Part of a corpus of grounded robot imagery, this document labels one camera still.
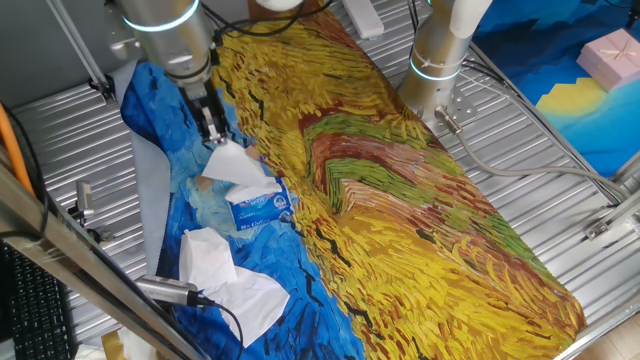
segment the pink gift box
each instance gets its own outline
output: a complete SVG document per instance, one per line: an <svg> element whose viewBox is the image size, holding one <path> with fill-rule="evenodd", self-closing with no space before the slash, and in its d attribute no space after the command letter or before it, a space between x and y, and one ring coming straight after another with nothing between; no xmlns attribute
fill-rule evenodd
<svg viewBox="0 0 640 360"><path fill-rule="evenodd" d="M640 79L640 43L620 29L582 48L578 64L607 91Z"/></svg>

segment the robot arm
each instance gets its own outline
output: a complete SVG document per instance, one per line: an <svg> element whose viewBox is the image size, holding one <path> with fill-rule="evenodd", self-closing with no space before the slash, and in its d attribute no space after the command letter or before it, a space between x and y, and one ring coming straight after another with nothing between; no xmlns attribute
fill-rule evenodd
<svg viewBox="0 0 640 360"><path fill-rule="evenodd" d="M211 83L217 55L200 1L117 0L107 4L107 13L110 21L124 22L120 29L133 31L136 46L178 86L203 141L223 142L229 123ZM126 42L112 44L117 56L126 57Z"/></svg>

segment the tissue packet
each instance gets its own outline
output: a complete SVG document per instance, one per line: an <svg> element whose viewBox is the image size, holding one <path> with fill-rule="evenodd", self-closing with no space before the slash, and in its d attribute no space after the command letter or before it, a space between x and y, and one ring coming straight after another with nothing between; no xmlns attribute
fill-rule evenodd
<svg viewBox="0 0 640 360"><path fill-rule="evenodd" d="M238 203L228 201L237 230L249 229L281 217L288 218L293 214L287 189L280 178L276 182L280 185L280 191Z"/></svg>

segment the metal table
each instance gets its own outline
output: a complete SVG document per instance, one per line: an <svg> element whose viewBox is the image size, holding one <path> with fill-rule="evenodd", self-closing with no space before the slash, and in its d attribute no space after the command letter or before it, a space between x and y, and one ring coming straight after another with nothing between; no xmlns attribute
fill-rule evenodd
<svg viewBox="0 0 640 360"><path fill-rule="evenodd" d="M385 33L359 45L397 86L408 67L413 41L405 0L374 0ZM337 1L331 11L349 34L358 38L346 10ZM430 7L418 1L421 18ZM479 52L470 57L490 62ZM544 120L531 104L514 103L494 80L466 69L458 87L478 115L463 122L471 146L490 165L504 169L575 166L589 169L579 154ZM27 105L16 111L25 122L43 164L47 186L65 207L75 201L74 182L93 185L96 216L87 224L108 229L115 240L104 245L108 253L136 278L146 272L130 133L118 109L107 107L100 94L80 86ZM496 177L476 169L457 139L444 126L432 125L491 203L509 221L535 254L582 304L590 323L620 309L624 299L640 287L640 241L632 224L611 230L595 241L584 229L611 211L611 196L591 181L574 175L545 174L524 178ZM82 342L118 324L77 294L70 294L74 332ZM615 326L622 318L609 322Z"/></svg>

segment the gray cable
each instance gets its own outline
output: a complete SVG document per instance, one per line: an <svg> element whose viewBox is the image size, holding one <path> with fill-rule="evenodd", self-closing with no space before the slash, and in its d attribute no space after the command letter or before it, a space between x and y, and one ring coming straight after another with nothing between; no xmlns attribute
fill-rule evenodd
<svg viewBox="0 0 640 360"><path fill-rule="evenodd" d="M539 168L539 169L525 169L525 170L500 170L500 169L493 168L487 165L482 160L480 160L478 156L476 156L476 154L471 149L471 146L469 146L467 139L465 139L464 135L462 135L462 131L458 131L458 133L455 135L458 137L458 140L460 140L460 144L462 144L462 147L467 152L467 154L469 154L469 156L473 159L473 161L475 161L476 164L478 164L478 167L488 173L498 175L498 176L527 176L527 175L546 174L546 173L575 174L575 175L585 176L602 183L602 185L608 188L609 190L619 195L622 195L623 200L626 200L631 196L631 194L629 194L627 190L623 189L613 181L587 170L582 170L582 169L577 169L572 167L545 167L545 168Z"/></svg>

